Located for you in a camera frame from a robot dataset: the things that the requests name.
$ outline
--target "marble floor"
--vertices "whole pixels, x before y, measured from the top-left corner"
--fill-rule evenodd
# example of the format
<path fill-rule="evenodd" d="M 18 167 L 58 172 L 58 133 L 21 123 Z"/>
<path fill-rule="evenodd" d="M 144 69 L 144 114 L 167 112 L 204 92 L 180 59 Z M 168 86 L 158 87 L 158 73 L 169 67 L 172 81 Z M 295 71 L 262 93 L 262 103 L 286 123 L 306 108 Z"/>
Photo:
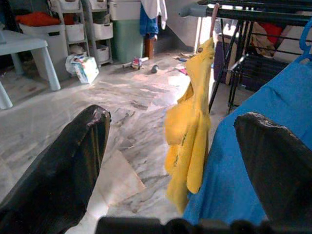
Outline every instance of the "marble floor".
<path fill-rule="evenodd" d="M 159 54 L 139 71 L 104 66 L 93 84 L 72 78 L 57 92 L 36 73 L 17 76 L 9 70 L 1 76 L 14 107 L 0 110 L 0 201 L 63 127 L 97 104 L 112 115 L 108 144 L 87 213 L 67 233 L 92 234 L 104 215 L 156 217 L 162 223 L 179 217 L 165 196 L 170 178 L 163 168 L 165 113 L 189 84 L 189 77 L 177 70 L 181 63 L 172 58 L 177 53 Z M 155 64 L 159 71 L 152 74 Z M 210 139 L 227 114 L 228 93 L 229 87 L 221 85 L 211 111 Z M 238 91 L 238 102 L 249 95 Z"/>

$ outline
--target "black metal rack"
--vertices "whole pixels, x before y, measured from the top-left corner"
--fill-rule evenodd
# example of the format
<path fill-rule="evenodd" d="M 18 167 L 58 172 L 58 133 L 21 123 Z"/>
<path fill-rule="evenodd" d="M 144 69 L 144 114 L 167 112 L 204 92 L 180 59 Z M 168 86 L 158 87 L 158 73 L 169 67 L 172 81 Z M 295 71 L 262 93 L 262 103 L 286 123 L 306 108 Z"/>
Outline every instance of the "black metal rack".
<path fill-rule="evenodd" d="M 216 84 L 213 90 L 213 94 L 209 103 L 209 110 L 211 110 L 212 104 L 214 102 L 222 75 L 227 72 L 226 69 L 229 64 L 231 49 L 235 41 L 235 35 L 239 33 L 237 51 L 234 67 L 229 69 L 231 71 L 231 89 L 229 94 L 229 111 L 235 106 L 234 97 L 238 84 L 244 79 L 250 79 L 257 83 L 257 85 L 262 86 L 272 78 L 274 78 L 280 71 L 282 71 L 288 64 L 283 62 L 278 62 L 273 59 L 264 58 L 261 56 L 248 55 L 245 54 L 245 45 L 249 45 L 251 41 L 251 35 L 260 36 L 272 36 L 274 35 L 264 35 L 260 33 L 252 33 L 254 22 L 269 22 L 269 23 L 279 23 L 291 26 L 305 26 L 306 23 L 311 18 L 310 16 L 299 15 L 296 13 L 281 13 L 278 12 L 281 9 L 292 10 L 292 11 L 312 11 L 312 0 L 201 0 L 197 3 L 192 3 L 181 9 L 181 16 L 197 16 L 197 17 L 207 17 L 211 16 L 213 8 L 210 8 L 208 4 L 220 5 L 231 5 L 233 7 L 241 6 L 242 9 L 219 9 L 217 17 L 221 18 L 221 28 L 223 28 L 222 18 L 238 20 L 234 36 L 230 41 L 228 50 L 224 48 L 223 42 L 223 53 L 224 53 L 224 66 L 221 69 Z M 292 39 L 299 40 L 297 38 L 289 37 L 278 37 L 282 39 Z M 291 51 L 280 51 L 277 52 L 296 54 Z"/>

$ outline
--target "blue clothing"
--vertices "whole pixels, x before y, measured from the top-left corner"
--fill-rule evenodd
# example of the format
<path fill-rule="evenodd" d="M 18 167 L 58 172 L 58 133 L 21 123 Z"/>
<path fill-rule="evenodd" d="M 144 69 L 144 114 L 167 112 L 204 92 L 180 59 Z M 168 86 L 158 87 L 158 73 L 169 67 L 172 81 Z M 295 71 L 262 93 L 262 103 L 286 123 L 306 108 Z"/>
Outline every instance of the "blue clothing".
<path fill-rule="evenodd" d="M 154 37 L 155 34 L 158 34 L 157 18 L 148 18 L 142 3 L 140 13 L 140 34 L 142 36 L 146 36 L 148 34 L 150 38 Z"/>
<path fill-rule="evenodd" d="M 256 225 L 266 217 L 248 178 L 236 139 L 237 116 L 254 111 L 289 128 L 312 149 L 312 63 L 288 65 L 218 126 L 205 165 L 202 186 L 190 195 L 184 218 L 244 219 Z"/>

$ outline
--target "green bin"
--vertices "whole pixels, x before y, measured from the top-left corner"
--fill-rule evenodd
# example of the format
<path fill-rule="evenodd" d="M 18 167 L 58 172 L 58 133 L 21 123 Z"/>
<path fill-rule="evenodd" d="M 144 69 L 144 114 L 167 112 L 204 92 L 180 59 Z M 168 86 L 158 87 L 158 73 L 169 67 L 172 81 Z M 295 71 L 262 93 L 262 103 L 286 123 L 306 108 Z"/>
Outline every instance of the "green bin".
<path fill-rule="evenodd" d="M 140 20 L 114 21 L 113 58 L 121 63 L 141 58 L 143 37 L 140 35 Z"/>

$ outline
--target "yellow cloth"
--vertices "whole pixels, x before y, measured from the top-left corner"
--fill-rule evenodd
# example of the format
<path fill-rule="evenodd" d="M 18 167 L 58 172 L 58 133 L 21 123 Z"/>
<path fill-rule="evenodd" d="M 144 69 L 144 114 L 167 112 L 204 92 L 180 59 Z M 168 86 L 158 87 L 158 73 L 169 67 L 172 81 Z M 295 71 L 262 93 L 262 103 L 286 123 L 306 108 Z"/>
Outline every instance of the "yellow cloth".
<path fill-rule="evenodd" d="M 197 193 L 202 182 L 210 129 L 208 95 L 214 53 L 210 38 L 186 63 L 191 83 L 178 105 L 166 114 L 165 136 L 170 148 L 165 169 L 172 176 L 167 196 L 181 213 L 188 203 L 188 191 Z"/>

